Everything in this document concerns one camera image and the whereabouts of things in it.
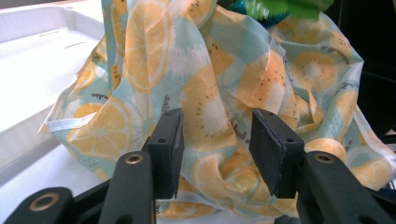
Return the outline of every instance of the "black plastic part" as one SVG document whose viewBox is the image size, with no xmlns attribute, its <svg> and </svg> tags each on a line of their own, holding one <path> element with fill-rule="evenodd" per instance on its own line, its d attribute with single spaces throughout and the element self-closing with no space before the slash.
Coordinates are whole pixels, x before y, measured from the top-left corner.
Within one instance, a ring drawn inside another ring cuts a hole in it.
<svg viewBox="0 0 396 224">
<path fill-rule="evenodd" d="M 183 159 L 183 113 L 173 109 L 161 118 L 144 147 L 152 158 L 155 199 L 177 196 L 178 179 Z"/>
<path fill-rule="evenodd" d="M 93 224 L 98 222 L 109 185 L 110 180 L 107 180 L 75 198 L 73 223 Z"/>
<path fill-rule="evenodd" d="M 394 0 L 334 0 L 326 14 L 364 60 L 358 106 L 381 138 L 396 127 Z"/>
<path fill-rule="evenodd" d="M 384 144 L 396 144 L 396 134 L 384 135 L 381 137 Z"/>
<path fill-rule="evenodd" d="M 249 150 L 270 193 L 294 198 L 293 166 L 305 154 L 300 136 L 276 114 L 254 109 Z"/>
<path fill-rule="evenodd" d="M 121 156 L 107 191 L 99 224 L 155 223 L 152 188 L 150 155 L 138 151 Z"/>
<path fill-rule="evenodd" d="M 297 210 L 300 220 L 304 224 L 321 224 L 324 223 L 316 201 L 308 201 L 299 196 L 297 200 Z"/>
<path fill-rule="evenodd" d="M 349 172 L 337 157 L 326 152 L 309 152 L 304 160 L 305 180 L 312 190 L 315 202 L 299 196 L 297 209 L 303 223 L 312 222 L 311 211 L 301 204 L 317 204 L 323 223 L 361 224 L 393 223 L 369 191 Z"/>
<path fill-rule="evenodd" d="M 78 214 L 73 220 L 73 224 L 96 224 L 99 221 L 99 216 L 103 209 L 103 203 L 87 207 L 87 209 Z"/>
<path fill-rule="evenodd" d="M 371 196 L 376 200 L 376 202 L 384 209 L 385 212 L 392 218 L 393 222 L 396 223 L 396 200 L 392 200 L 379 192 L 373 191 L 372 189 L 367 189 Z"/>
<path fill-rule="evenodd" d="M 72 203 L 72 192 L 69 189 L 42 189 L 26 198 L 5 224 L 67 223 L 67 215 Z"/>
</svg>

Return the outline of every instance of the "lemon slice print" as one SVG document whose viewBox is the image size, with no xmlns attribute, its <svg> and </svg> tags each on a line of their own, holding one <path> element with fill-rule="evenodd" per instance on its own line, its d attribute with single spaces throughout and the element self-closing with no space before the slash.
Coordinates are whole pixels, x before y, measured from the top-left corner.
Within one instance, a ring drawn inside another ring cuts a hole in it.
<svg viewBox="0 0 396 224">
<path fill-rule="evenodd" d="M 92 51 L 92 61 L 103 69 L 107 67 L 107 52 L 106 52 L 106 37 L 103 36 L 99 41 L 98 45 Z M 97 73 L 97 76 L 101 76 L 104 73 Z"/>
<path fill-rule="evenodd" d="M 88 124 L 71 130 L 66 141 L 82 154 L 117 161 L 132 146 L 131 127 L 129 111 L 113 97 Z"/>
<path fill-rule="evenodd" d="M 115 0 L 111 4 L 110 15 L 113 23 L 113 34 L 116 40 L 117 53 L 124 56 L 125 51 L 125 29 L 122 25 L 120 17 L 126 13 L 126 1 Z"/>
<path fill-rule="evenodd" d="M 292 90 L 291 85 L 286 86 L 285 97 L 281 107 L 279 108 L 279 117 L 294 131 L 297 131 L 297 127 L 300 122 L 300 116 L 297 113 L 297 100 Z"/>
<path fill-rule="evenodd" d="M 392 167 L 386 159 L 368 161 L 350 171 L 363 186 L 374 190 L 381 189 L 392 177 Z"/>
<path fill-rule="evenodd" d="M 341 140 L 347 132 L 350 122 L 353 119 L 356 103 L 358 102 L 357 91 L 343 92 L 335 101 L 335 108 L 337 109 L 343 123 L 342 131 L 338 135 L 337 140 Z"/>
<path fill-rule="evenodd" d="M 319 15 L 318 21 L 296 19 L 288 16 L 274 28 L 271 35 L 278 41 L 290 41 L 299 44 L 316 45 L 320 43 L 329 28 L 329 22 Z"/>
<path fill-rule="evenodd" d="M 238 204 L 233 211 L 240 216 L 246 216 L 247 214 L 252 213 L 266 218 L 280 217 L 284 215 L 282 212 L 269 204 Z"/>
<path fill-rule="evenodd" d="M 101 178 L 102 180 L 108 180 L 108 176 L 100 167 L 96 168 L 96 170 L 94 170 L 93 173 L 99 176 L 99 178 Z"/>
<path fill-rule="evenodd" d="M 341 32 L 332 32 L 330 35 L 330 44 L 333 48 L 338 49 L 343 53 L 347 58 L 350 58 L 352 55 L 352 47 Z"/>
<path fill-rule="evenodd" d="M 232 55 L 228 54 L 219 43 L 210 37 L 205 39 L 205 43 L 215 75 L 223 74 L 233 63 Z"/>
<path fill-rule="evenodd" d="M 302 53 L 290 65 L 291 77 L 297 81 L 294 84 L 310 91 L 329 88 L 336 80 L 337 73 L 334 58 L 322 53 Z"/>
<path fill-rule="evenodd" d="M 235 144 L 233 128 L 221 101 L 211 64 L 187 81 L 181 104 L 184 112 L 184 139 L 198 151 Z"/>
<path fill-rule="evenodd" d="M 246 20 L 247 17 L 242 14 L 229 11 L 224 7 L 216 7 L 211 19 L 218 24 L 235 25 L 236 23 Z"/>
<path fill-rule="evenodd" d="M 271 50 L 247 66 L 236 94 L 250 108 L 259 107 L 277 113 L 285 89 L 285 64 L 278 53 Z"/>
<path fill-rule="evenodd" d="M 274 207 L 288 216 L 298 216 L 297 199 L 276 199 Z"/>
<path fill-rule="evenodd" d="M 102 107 L 101 104 L 93 104 L 93 103 L 83 104 L 76 110 L 74 117 L 82 118 L 91 113 L 97 112 L 101 107 Z"/>
<path fill-rule="evenodd" d="M 200 27 L 212 15 L 216 3 L 214 0 L 188 0 L 184 16 Z"/>
<path fill-rule="evenodd" d="M 224 200 L 227 196 L 227 189 L 219 172 L 219 164 L 224 160 L 224 155 L 219 153 L 205 155 L 191 169 L 192 184 L 214 200 Z"/>
<path fill-rule="evenodd" d="M 150 95 L 142 92 L 136 92 L 132 98 L 132 103 L 125 104 L 131 111 L 134 118 L 132 128 L 134 130 L 134 145 L 132 151 L 141 150 L 147 138 L 154 131 L 157 123 Z"/>
<path fill-rule="evenodd" d="M 169 219 L 187 219 L 205 217 L 217 212 L 218 210 L 216 208 L 201 203 L 170 202 L 169 206 L 160 213 L 160 217 Z"/>
<path fill-rule="evenodd" d="M 90 58 L 84 66 L 78 71 L 77 83 L 74 88 L 75 91 L 80 91 L 90 86 L 96 78 L 96 64 Z"/>
<path fill-rule="evenodd" d="M 310 151 L 324 151 L 338 157 L 341 161 L 347 158 L 347 151 L 344 147 L 334 139 L 331 138 L 318 138 L 305 145 L 305 152 Z"/>
<path fill-rule="evenodd" d="M 167 8 L 165 2 L 156 1 L 130 12 L 122 73 L 137 91 L 149 92 L 165 72 L 172 29 Z"/>
</svg>

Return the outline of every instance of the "fabric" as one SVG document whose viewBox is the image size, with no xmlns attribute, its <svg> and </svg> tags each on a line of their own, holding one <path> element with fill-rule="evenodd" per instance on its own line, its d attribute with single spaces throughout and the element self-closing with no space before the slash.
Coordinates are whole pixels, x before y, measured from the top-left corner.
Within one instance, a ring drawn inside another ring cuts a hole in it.
<svg viewBox="0 0 396 224">
<path fill-rule="evenodd" d="M 297 217 L 296 200 L 271 196 L 248 152 L 252 108 L 278 114 L 371 189 L 395 156 L 356 105 L 362 59 L 324 14 L 287 17 L 269 31 L 212 0 L 103 0 L 106 37 L 53 106 L 54 134 L 103 179 L 140 150 L 161 113 L 182 108 L 185 151 L 177 199 L 159 217 L 230 209 L 257 220 Z"/>
</svg>

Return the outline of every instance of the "lemon print fabric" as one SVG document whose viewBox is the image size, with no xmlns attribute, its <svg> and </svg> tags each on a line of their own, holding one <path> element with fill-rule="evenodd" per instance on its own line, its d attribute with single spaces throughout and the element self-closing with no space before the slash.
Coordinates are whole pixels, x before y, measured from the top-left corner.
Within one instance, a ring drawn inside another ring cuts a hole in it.
<svg viewBox="0 0 396 224">
<path fill-rule="evenodd" d="M 395 176 L 395 154 L 357 106 L 362 59 L 326 15 L 265 30 L 213 0 L 102 7 L 106 34 L 40 132 L 105 180 L 121 155 L 142 149 L 162 113 L 181 108 L 179 194 L 158 203 L 158 217 L 298 216 L 296 199 L 270 195 L 249 153 L 254 108 L 279 115 L 305 151 L 332 153 L 368 188 Z"/>
<path fill-rule="evenodd" d="M 137 91 L 149 92 L 164 75 L 172 31 L 168 4 L 139 1 L 130 11 L 122 72 Z"/>
<path fill-rule="evenodd" d="M 186 83 L 181 104 L 185 114 L 186 144 L 198 151 L 214 150 L 234 144 L 232 125 L 222 105 L 213 67 L 210 64 L 194 74 Z"/>
<path fill-rule="evenodd" d="M 338 67 L 330 55 L 307 52 L 291 62 L 290 74 L 295 79 L 295 85 L 306 90 L 324 91 L 334 83 Z"/>
<path fill-rule="evenodd" d="M 132 146 L 130 113 L 122 102 L 112 98 L 89 124 L 72 130 L 66 139 L 84 155 L 117 161 Z"/>
</svg>

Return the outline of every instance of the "orange citrus pattern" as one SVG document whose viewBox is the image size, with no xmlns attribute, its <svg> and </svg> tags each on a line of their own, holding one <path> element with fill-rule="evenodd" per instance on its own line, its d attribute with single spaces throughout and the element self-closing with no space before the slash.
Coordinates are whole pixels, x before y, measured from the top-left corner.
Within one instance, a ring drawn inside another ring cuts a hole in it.
<svg viewBox="0 0 396 224">
<path fill-rule="evenodd" d="M 90 86 L 96 78 L 96 64 L 92 61 L 87 61 L 81 70 L 78 71 L 76 91 L 80 91 Z"/>
<path fill-rule="evenodd" d="M 335 108 L 337 109 L 340 116 L 343 118 L 342 131 L 337 136 L 337 140 L 339 141 L 341 141 L 349 128 L 350 122 L 353 119 L 353 114 L 355 112 L 355 106 L 357 102 L 357 91 L 343 92 L 342 95 L 336 100 Z"/>
<path fill-rule="evenodd" d="M 219 43 L 216 43 L 210 37 L 205 40 L 205 43 L 215 75 L 223 74 L 233 63 L 233 56 L 228 54 Z"/>
<path fill-rule="evenodd" d="M 85 155 L 116 161 L 132 146 L 131 127 L 129 111 L 111 98 L 87 125 L 70 131 L 66 139 Z"/>
<path fill-rule="evenodd" d="M 191 169 L 192 184 L 204 195 L 219 201 L 227 197 L 224 180 L 219 172 L 219 164 L 224 160 L 222 154 L 209 154 L 199 158 Z"/>
<path fill-rule="evenodd" d="M 272 50 L 247 66 L 236 94 L 250 108 L 259 107 L 277 113 L 285 88 L 285 64 L 279 54 Z"/>
<path fill-rule="evenodd" d="M 352 55 L 352 47 L 341 32 L 332 32 L 330 36 L 330 44 L 333 48 L 340 50 L 347 58 L 350 58 Z"/>
<path fill-rule="evenodd" d="M 217 209 L 201 203 L 170 202 L 165 211 L 161 212 L 158 216 L 169 219 L 187 219 L 205 217 L 217 211 Z"/>
<path fill-rule="evenodd" d="M 331 138 L 317 138 L 305 144 L 305 152 L 324 151 L 338 157 L 341 161 L 347 159 L 347 152 L 344 147 Z"/>
<path fill-rule="evenodd" d="M 291 62 L 290 73 L 301 88 L 310 91 L 323 91 L 334 83 L 338 68 L 332 56 L 306 52 L 298 55 Z"/>
<path fill-rule="evenodd" d="M 323 16 L 320 16 L 318 21 L 288 16 L 271 30 L 271 35 L 278 42 L 316 45 L 325 38 L 328 28 L 329 22 Z"/>
<path fill-rule="evenodd" d="M 352 174 L 367 188 L 379 190 L 391 179 L 392 166 L 387 159 L 368 161 L 350 170 Z"/>
<path fill-rule="evenodd" d="M 124 56 L 125 51 L 125 29 L 120 17 L 127 12 L 126 1 L 114 0 L 111 4 L 111 20 L 113 21 L 113 33 L 116 40 L 117 53 Z"/>
<path fill-rule="evenodd" d="M 235 144 L 231 122 L 221 103 L 211 64 L 199 70 L 183 88 L 184 139 L 197 151 L 208 151 Z"/>
<path fill-rule="evenodd" d="M 200 27 L 203 22 L 205 22 L 211 15 L 211 9 L 216 5 L 214 0 L 187 0 L 185 2 L 185 12 L 186 18 L 192 20 L 198 27 Z"/>
<path fill-rule="evenodd" d="M 140 3 L 130 12 L 123 74 L 137 91 L 149 92 L 165 72 L 171 34 L 166 3 Z"/>
<path fill-rule="evenodd" d="M 102 107 L 101 104 L 93 104 L 93 103 L 84 104 L 76 110 L 74 117 L 75 118 L 85 117 L 91 113 L 97 112 L 101 107 Z"/>
</svg>

